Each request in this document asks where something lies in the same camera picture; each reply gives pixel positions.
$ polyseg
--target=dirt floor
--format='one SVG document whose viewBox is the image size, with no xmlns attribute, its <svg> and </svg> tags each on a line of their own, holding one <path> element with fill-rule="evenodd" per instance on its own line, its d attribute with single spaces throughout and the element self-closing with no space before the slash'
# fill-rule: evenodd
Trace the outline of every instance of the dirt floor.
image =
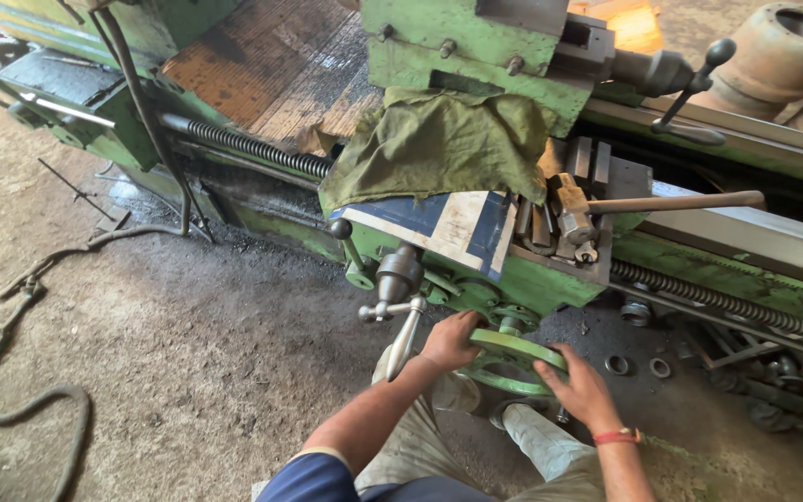
<svg viewBox="0 0 803 502">
<path fill-rule="evenodd" d="M 661 4 L 667 33 L 677 10 Z M 707 17 L 730 6 L 681 9 Z M 739 9 L 735 19 L 751 10 Z M 738 24 L 724 17 L 691 30 L 710 41 Z M 678 29 L 684 34 L 670 45 L 697 45 L 684 39 L 684 26 L 670 31 Z M 100 219 L 73 203 L 36 157 L 111 203 L 112 182 L 92 176 L 104 161 L 25 131 L 0 111 L 0 287 L 49 251 L 86 241 Z M 156 201 L 127 197 L 137 198 L 130 224 L 174 223 Z M 217 235 L 220 245 L 166 235 L 115 242 L 44 277 L 48 294 L 0 364 L 0 410 L 59 382 L 88 391 L 95 419 L 76 500 L 248 500 L 252 483 L 274 474 L 365 388 L 402 323 L 360 325 L 358 306 L 373 294 L 352 288 L 337 264 L 226 229 Z M 13 305 L 0 302 L 0 321 Z M 434 309 L 428 320 L 446 314 Z M 597 367 L 611 354 L 637 366 L 608 382 L 625 423 L 652 436 L 642 458 L 660 499 L 803 500 L 803 435 L 755 429 L 739 397 L 711 390 L 702 371 L 678 363 L 673 336 L 623 324 L 616 307 L 600 302 L 546 319 L 533 338 L 567 341 Z M 653 357 L 671 363 L 672 378 L 646 371 Z M 1 500 L 48 499 L 74 418 L 61 402 L 0 429 Z M 439 422 L 489 493 L 511 496 L 540 482 L 484 419 L 441 413 Z"/>
</svg>

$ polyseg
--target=blue sleeve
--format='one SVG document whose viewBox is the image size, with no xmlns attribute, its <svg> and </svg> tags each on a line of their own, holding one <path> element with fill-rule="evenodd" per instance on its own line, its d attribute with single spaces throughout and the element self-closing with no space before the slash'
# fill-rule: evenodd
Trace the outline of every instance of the blue sleeve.
<svg viewBox="0 0 803 502">
<path fill-rule="evenodd" d="M 256 502 L 360 502 L 349 469 L 326 453 L 298 456 L 275 474 Z"/>
</svg>

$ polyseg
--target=black knob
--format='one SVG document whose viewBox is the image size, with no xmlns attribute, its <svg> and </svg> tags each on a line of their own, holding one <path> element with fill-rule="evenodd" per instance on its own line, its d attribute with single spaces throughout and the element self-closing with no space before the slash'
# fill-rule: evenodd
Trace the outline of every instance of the black knob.
<svg viewBox="0 0 803 502">
<path fill-rule="evenodd" d="M 736 53 L 736 42 L 731 39 L 720 39 L 708 46 L 705 53 L 705 63 L 711 66 L 720 66 L 728 61 Z"/>
<path fill-rule="evenodd" d="M 330 234 L 339 240 L 346 240 L 351 237 L 351 223 L 345 218 L 336 219 L 330 225 Z"/>
</svg>

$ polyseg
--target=metal ring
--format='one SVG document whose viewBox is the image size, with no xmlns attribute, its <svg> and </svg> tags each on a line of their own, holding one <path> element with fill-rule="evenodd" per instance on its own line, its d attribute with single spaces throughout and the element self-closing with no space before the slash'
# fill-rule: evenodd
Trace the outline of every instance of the metal ring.
<svg viewBox="0 0 803 502">
<path fill-rule="evenodd" d="M 625 376 L 631 368 L 627 359 L 621 356 L 609 356 L 606 358 L 606 369 L 614 375 Z"/>
<path fill-rule="evenodd" d="M 650 360 L 650 371 L 658 378 L 668 378 L 671 376 L 671 366 L 658 357 Z"/>
</svg>

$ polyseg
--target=green lathe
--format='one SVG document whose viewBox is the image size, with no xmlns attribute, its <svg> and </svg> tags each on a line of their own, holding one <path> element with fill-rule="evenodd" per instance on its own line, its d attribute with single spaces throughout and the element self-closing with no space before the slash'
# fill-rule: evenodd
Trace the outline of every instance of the green lathe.
<svg viewBox="0 0 803 502">
<path fill-rule="evenodd" d="M 739 53 L 731 40 L 695 70 L 679 53 L 616 49 L 605 21 L 566 2 L 359 6 L 0 0 L 0 90 L 26 127 L 167 200 L 193 198 L 210 221 L 346 262 L 351 285 L 375 291 L 363 321 L 408 316 L 390 373 L 419 315 L 445 304 L 500 326 L 474 334 L 485 351 L 469 374 L 547 394 L 485 368 L 562 365 L 522 334 L 607 289 L 625 294 L 634 324 L 654 302 L 724 324 L 701 352 L 709 367 L 784 348 L 803 357 L 803 131 L 689 101 Z M 442 204 L 477 211 L 460 212 L 452 226 L 471 228 L 442 243 L 433 234 L 448 211 L 431 223 L 411 207 L 330 213 L 318 188 L 388 86 L 515 94 L 552 110 L 548 200 L 445 194 Z M 475 219 L 489 204 L 498 231 L 482 245 Z M 375 216 L 386 211 L 399 219 Z"/>
</svg>

